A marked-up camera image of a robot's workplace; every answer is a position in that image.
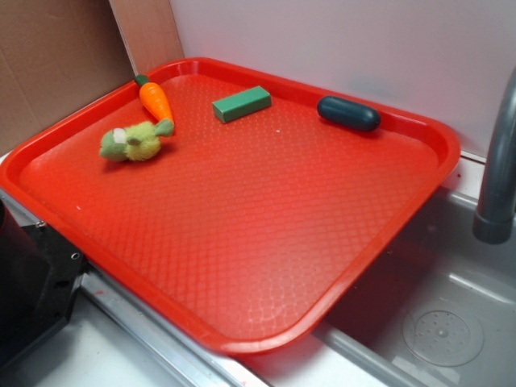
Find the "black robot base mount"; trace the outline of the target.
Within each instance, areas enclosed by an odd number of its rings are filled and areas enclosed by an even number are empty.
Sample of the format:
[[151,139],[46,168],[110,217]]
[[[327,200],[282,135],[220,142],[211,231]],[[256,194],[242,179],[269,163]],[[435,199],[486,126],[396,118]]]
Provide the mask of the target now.
[[1,204],[1,370],[65,327],[83,253],[49,225],[19,225]]

